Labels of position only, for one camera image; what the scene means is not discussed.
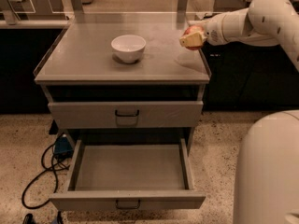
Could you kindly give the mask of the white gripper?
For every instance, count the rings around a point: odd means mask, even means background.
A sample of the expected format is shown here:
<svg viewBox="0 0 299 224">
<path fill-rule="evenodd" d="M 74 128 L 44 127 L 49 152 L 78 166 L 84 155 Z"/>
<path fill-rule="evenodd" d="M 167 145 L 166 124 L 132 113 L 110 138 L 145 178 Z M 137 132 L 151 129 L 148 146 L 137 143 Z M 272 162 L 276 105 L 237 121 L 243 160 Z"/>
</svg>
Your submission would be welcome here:
<svg viewBox="0 0 299 224">
<path fill-rule="evenodd" d="M 249 34 L 248 10 L 246 8 L 215 15 L 207 21 L 190 21 L 190 26 L 202 27 L 205 33 L 196 31 L 182 36 L 182 47 L 201 47 L 207 39 L 210 45 L 225 45 L 240 41 Z"/>
</svg>

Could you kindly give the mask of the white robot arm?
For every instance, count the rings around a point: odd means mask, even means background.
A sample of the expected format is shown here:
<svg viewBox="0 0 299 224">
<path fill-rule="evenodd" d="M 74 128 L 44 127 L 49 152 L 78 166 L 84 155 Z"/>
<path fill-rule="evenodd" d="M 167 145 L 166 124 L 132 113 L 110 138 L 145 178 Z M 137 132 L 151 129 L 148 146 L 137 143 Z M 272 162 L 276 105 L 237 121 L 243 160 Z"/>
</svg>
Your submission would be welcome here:
<svg viewBox="0 0 299 224">
<path fill-rule="evenodd" d="M 299 70 L 299 16 L 290 0 L 251 0 L 185 30 L 181 46 L 206 42 L 279 45 Z M 299 224 L 299 112 L 287 110 L 254 123 L 239 149 L 233 224 Z"/>
</svg>

